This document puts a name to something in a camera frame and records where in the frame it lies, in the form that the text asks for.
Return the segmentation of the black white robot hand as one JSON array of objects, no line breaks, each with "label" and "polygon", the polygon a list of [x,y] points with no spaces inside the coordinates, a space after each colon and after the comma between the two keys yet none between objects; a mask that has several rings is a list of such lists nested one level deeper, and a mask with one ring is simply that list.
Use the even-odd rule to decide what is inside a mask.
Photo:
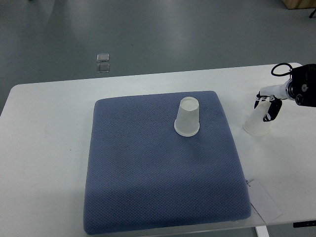
[{"label": "black white robot hand", "polygon": [[263,87],[256,95],[254,108],[256,109],[261,102],[268,102],[270,105],[264,113],[263,122],[271,122],[277,118],[282,101],[286,99],[291,99],[286,84]]}]

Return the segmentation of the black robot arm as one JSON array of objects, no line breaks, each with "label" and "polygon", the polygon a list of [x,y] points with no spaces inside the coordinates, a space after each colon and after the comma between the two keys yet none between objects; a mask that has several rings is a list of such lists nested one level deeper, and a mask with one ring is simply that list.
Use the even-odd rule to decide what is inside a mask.
[{"label": "black robot arm", "polygon": [[289,94],[299,106],[316,106],[316,65],[307,64],[291,71]]}]

